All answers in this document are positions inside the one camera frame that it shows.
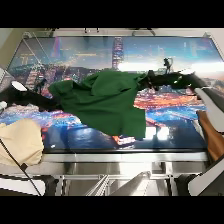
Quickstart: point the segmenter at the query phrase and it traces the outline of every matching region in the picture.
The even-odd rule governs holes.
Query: green shirt
[[[133,106],[139,83],[146,74],[101,71],[77,84],[72,80],[50,85],[50,93],[60,100],[65,112],[83,124],[111,136],[144,138],[145,110]]]

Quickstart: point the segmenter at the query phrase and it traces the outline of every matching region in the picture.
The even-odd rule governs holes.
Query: cream fabric
[[[0,138],[19,164],[27,166],[38,164],[44,145],[41,127],[31,119],[22,119],[13,124],[0,124]],[[16,166],[0,144],[0,163]]]

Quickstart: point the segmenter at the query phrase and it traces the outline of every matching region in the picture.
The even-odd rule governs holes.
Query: cityscape print
[[[0,91],[12,80],[33,90],[44,78],[42,95],[51,98],[51,83],[73,80],[80,83],[102,70],[119,70],[121,63],[150,63],[155,74],[164,74],[163,59],[173,58],[173,71],[189,68],[195,63],[222,62],[209,38],[184,37],[52,37],[22,41],[11,61]],[[201,75],[207,84],[224,92],[224,73]],[[39,112],[33,105],[14,105],[0,116],[0,122],[10,124],[31,118],[42,127],[46,150],[57,149],[149,149],[204,150],[205,143],[196,132],[193,121],[196,111],[205,106],[189,89],[172,90],[162,86],[159,91],[145,89],[137,94],[135,106],[146,110],[146,137],[108,136],[83,125],[79,118],[62,111]]]

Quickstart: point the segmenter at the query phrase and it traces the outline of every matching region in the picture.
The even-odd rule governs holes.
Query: wire
[[[32,179],[29,177],[29,175],[27,174],[27,172],[25,170],[23,170],[23,168],[20,166],[20,164],[17,162],[17,160],[12,156],[12,154],[9,152],[9,150],[6,148],[5,144],[3,143],[3,141],[0,139],[0,143],[2,144],[3,148],[5,149],[5,151],[8,153],[8,155],[11,157],[11,159],[16,163],[16,165],[23,171],[23,173],[26,175],[26,177],[28,178],[28,180],[31,182],[31,184],[33,185],[33,187],[35,188],[36,192],[38,193],[39,196],[42,196],[40,191],[37,189],[36,185],[34,184],[34,182],[32,181]]]

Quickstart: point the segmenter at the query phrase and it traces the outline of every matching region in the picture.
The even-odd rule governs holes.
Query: skyscraper
[[[122,37],[114,37],[112,50],[112,68],[118,69],[118,65],[124,60],[123,40]]]

